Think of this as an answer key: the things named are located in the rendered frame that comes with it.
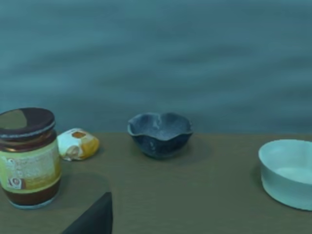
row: rippled water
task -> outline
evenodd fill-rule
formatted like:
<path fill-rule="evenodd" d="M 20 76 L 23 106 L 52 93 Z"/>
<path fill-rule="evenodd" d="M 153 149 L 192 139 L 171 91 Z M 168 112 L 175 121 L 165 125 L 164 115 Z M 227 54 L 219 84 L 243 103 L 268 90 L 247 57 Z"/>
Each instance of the rippled water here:
<path fill-rule="evenodd" d="M 60 130 L 125 131 L 147 111 L 198 132 L 312 130 L 312 3 L 6 2 L 0 111 L 49 108 Z"/>

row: brown jar contents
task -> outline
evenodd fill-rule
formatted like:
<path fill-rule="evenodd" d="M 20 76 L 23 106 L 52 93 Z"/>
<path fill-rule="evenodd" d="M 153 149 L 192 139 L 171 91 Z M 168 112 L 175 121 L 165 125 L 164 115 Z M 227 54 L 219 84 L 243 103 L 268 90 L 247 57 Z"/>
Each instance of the brown jar contents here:
<path fill-rule="evenodd" d="M 0 114 L 0 181 L 10 203 L 36 209 L 59 191 L 61 168 L 55 117 L 41 108 Z"/>

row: brown tabletop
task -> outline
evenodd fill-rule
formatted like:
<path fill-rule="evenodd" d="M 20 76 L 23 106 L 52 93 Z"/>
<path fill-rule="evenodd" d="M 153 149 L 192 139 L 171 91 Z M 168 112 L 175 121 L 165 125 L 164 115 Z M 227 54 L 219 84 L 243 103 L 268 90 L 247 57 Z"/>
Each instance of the brown tabletop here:
<path fill-rule="evenodd" d="M 263 191 L 257 157 L 268 141 L 310 136 L 196 134 L 166 161 L 143 156 L 127 134 L 96 136 L 105 150 L 83 162 L 64 162 L 61 193 L 49 206 L 20 211 L 0 193 L 0 233 L 61 233 L 108 188 L 113 234 L 311 233 L 312 213 Z"/>

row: jar base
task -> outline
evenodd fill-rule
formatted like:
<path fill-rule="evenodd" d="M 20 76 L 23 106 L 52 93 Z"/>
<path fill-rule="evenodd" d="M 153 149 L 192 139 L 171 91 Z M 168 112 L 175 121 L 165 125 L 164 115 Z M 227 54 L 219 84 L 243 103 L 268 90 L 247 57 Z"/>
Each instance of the jar base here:
<path fill-rule="evenodd" d="M 53 198 L 51 198 L 50 200 L 47 200 L 43 203 L 40 204 L 36 204 L 36 205 L 32 205 L 32 206 L 23 206 L 23 205 L 18 205 L 13 203 L 12 201 L 9 200 L 9 202 L 11 203 L 12 206 L 14 206 L 15 208 L 21 209 L 21 210 L 35 210 L 35 209 L 39 209 L 41 207 L 44 207 L 46 205 L 49 205 L 52 201 L 54 201 L 54 199 L 58 196 L 59 193 L 57 193 Z"/>

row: dark blue bowl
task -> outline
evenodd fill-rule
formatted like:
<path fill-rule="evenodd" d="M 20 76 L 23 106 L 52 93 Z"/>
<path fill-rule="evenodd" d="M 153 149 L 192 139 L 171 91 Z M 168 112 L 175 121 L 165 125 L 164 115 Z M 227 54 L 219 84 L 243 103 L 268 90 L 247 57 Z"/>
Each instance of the dark blue bowl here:
<path fill-rule="evenodd" d="M 144 154 L 166 159 L 186 145 L 193 128 L 187 118 L 175 113 L 145 113 L 129 120 L 128 133 Z"/>

